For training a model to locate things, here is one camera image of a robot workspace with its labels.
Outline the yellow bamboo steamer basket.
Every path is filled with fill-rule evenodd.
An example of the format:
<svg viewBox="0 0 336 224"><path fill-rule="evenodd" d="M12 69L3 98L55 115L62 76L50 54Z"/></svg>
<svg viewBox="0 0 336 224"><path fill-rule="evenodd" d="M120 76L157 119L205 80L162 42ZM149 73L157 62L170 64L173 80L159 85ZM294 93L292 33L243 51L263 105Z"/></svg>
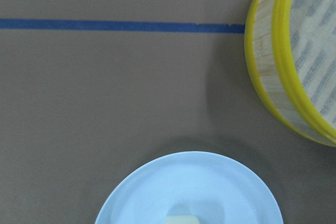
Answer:
<svg viewBox="0 0 336 224"><path fill-rule="evenodd" d="M269 112L296 133L335 146L335 0L253 0L244 46Z"/></svg>

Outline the brown paper table cover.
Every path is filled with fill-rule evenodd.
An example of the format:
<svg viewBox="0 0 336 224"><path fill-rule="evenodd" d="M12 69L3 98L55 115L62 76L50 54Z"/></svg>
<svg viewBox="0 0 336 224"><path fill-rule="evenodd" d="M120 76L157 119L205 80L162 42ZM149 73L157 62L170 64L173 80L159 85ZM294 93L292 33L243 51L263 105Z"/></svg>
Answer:
<svg viewBox="0 0 336 224"><path fill-rule="evenodd" d="M1 0L1 18L242 25L250 2ZM335 223L335 149L265 109L243 34L1 30L1 223L94 223L121 180L182 151L249 167L285 223Z"/></svg>

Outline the light blue plate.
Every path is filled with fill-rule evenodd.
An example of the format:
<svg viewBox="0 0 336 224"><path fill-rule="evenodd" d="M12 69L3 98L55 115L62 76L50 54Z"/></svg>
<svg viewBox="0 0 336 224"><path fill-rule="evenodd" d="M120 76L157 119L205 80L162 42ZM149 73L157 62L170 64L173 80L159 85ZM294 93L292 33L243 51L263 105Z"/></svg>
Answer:
<svg viewBox="0 0 336 224"><path fill-rule="evenodd" d="M96 223L283 223L267 185L229 157L201 151L154 159L128 175L102 205Z"/></svg>

